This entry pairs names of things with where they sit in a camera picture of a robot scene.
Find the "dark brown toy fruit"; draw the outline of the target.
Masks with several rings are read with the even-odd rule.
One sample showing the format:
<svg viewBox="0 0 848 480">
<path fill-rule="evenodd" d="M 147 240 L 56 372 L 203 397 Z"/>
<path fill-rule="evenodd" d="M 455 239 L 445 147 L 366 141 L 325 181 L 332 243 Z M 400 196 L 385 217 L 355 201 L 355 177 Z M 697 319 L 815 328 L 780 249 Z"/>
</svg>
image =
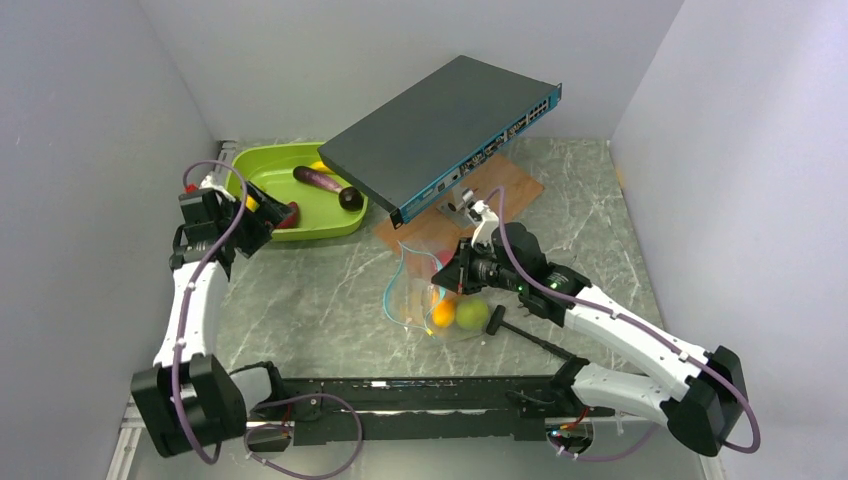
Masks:
<svg viewBox="0 0 848 480">
<path fill-rule="evenodd" d="M 342 209 L 356 212 L 363 209 L 364 196 L 355 187 L 343 187 L 338 192 L 338 201 Z"/>
</svg>

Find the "orange toy mango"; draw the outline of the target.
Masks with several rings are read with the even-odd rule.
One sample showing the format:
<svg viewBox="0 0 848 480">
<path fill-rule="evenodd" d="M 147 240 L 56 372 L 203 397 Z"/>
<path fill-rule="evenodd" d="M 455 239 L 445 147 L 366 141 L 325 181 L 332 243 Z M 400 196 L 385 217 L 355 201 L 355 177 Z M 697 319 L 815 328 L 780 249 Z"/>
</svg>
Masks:
<svg viewBox="0 0 848 480">
<path fill-rule="evenodd" d="M 453 298 L 445 298 L 439 301 L 431 312 L 432 324 L 439 329 L 451 327 L 456 318 L 457 304 Z"/>
</svg>

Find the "clear zip top bag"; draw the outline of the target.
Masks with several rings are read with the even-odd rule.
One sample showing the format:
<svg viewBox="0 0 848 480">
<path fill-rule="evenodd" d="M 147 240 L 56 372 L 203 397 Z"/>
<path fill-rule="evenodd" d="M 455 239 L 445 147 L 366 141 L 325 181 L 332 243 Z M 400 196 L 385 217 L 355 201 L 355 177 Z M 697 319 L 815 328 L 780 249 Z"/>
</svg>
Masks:
<svg viewBox="0 0 848 480">
<path fill-rule="evenodd" d="M 484 329 L 466 331 L 454 324 L 436 328 L 431 321 L 434 306 L 445 298 L 460 300 L 479 296 L 461 296 L 431 283 L 437 271 L 434 253 L 400 246 L 398 268 L 389 280 L 382 297 L 384 314 L 389 321 L 407 330 L 417 330 L 440 343 L 456 343 L 481 336 Z"/>
</svg>

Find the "purple toy eggplant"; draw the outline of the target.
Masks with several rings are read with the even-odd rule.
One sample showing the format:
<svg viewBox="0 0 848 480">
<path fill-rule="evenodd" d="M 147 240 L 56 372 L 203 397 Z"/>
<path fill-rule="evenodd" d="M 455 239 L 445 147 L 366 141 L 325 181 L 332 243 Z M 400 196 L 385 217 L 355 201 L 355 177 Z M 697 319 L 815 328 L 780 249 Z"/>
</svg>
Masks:
<svg viewBox="0 0 848 480">
<path fill-rule="evenodd" d="M 304 184 L 338 194 L 344 187 L 332 176 L 307 166 L 297 166 L 292 170 L 293 177 Z"/>
</svg>

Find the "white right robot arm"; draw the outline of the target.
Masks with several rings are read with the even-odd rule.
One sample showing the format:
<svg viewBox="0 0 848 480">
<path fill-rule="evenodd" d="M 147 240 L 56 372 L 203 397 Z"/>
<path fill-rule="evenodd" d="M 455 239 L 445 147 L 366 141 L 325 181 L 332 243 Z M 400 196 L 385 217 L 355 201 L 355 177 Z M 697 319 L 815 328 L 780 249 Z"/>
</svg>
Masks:
<svg viewBox="0 0 848 480">
<path fill-rule="evenodd" d="M 514 292 L 532 315 L 588 335 L 640 369 L 627 374 L 569 357 L 551 379 L 551 401 L 560 413 L 602 407 L 633 414 L 707 457 L 723 448 L 759 450 L 761 429 L 733 350 L 723 345 L 707 350 L 653 326 L 586 276 L 548 261 L 522 224 L 499 228 L 487 247 L 460 239 L 431 281 L 460 295 L 485 287 Z"/>
</svg>

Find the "green toy pear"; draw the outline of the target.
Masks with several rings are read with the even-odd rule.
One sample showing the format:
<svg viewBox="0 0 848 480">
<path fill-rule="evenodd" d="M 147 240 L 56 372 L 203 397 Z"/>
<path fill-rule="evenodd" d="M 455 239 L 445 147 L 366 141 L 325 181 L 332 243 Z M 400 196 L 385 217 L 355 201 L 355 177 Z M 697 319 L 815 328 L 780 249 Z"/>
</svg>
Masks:
<svg viewBox="0 0 848 480">
<path fill-rule="evenodd" d="M 485 300 L 469 297 L 460 300 L 455 310 L 455 323 L 466 331 L 482 330 L 490 318 L 489 306 Z"/>
</svg>

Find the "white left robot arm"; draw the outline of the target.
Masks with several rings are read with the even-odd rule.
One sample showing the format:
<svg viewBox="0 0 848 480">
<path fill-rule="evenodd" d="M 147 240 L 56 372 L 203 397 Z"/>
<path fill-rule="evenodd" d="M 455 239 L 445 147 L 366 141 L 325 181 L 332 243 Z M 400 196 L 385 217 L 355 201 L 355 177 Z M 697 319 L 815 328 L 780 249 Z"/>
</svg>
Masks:
<svg viewBox="0 0 848 480">
<path fill-rule="evenodd" d="M 264 420 L 285 411 L 288 394 L 272 362 L 229 372 L 214 350 L 236 256 L 251 257 L 275 228 L 300 220 L 296 203 L 282 203 L 255 185 L 245 203 L 194 185 L 178 200 L 184 221 L 169 258 L 174 300 L 166 335 L 152 367 L 131 379 L 132 398 L 164 458 L 242 436 L 251 411 Z"/>
</svg>

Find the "red toy apple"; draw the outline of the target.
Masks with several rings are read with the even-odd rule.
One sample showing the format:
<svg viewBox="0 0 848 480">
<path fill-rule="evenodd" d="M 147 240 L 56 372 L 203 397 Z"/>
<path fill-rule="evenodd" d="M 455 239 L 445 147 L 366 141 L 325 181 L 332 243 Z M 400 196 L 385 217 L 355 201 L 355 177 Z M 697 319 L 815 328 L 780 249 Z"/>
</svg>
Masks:
<svg viewBox="0 0 848 480">
<path fill-rule="evenodd" d="M 434 256 L 437 259 L 436 266 L 438 269 L 444 268 L 446 265 L 450 263 L 455 254 L 455 250 L 451 249 L 442 249 L 437 251 Z"/>
</svg>

